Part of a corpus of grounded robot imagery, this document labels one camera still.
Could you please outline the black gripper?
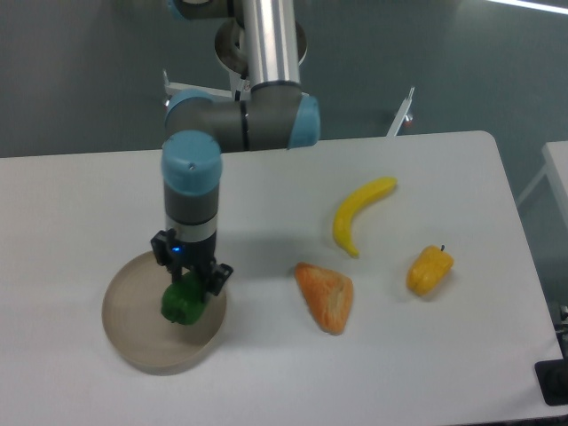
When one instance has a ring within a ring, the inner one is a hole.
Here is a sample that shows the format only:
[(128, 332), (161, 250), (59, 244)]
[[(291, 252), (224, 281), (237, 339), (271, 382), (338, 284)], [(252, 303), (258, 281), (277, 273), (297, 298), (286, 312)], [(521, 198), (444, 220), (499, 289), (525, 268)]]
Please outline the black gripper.
[(199, 276), (202, 293), (218, 296), (225, 283), (233, 274), (228, 264), (215, 261), (214, 241), (182, 242), (176, 239), (176, 231), (159, 231), (150, 244), (158, 265), (164, 266), (171, 276), (171, 282), (180, 282), (182, 268), (194, 269)]

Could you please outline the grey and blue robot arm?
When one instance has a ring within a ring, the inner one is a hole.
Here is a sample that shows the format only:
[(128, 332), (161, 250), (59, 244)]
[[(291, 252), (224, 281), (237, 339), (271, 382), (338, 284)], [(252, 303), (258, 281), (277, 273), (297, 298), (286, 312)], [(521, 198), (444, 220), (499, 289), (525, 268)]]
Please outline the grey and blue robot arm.
[(229, 18), (244, 33), (248, 98), (217, 101), (186, 89), (170, 99), (161, 160), (166, 227), (151, 240), (173, 282), (189, 271), (202, 293), (216, 296), (233, 272), (215, 259), (221, 155), (313, 146), (320, 111), (301, 89), (293, 2), (171, 1), (169, 7), (186, 20)]

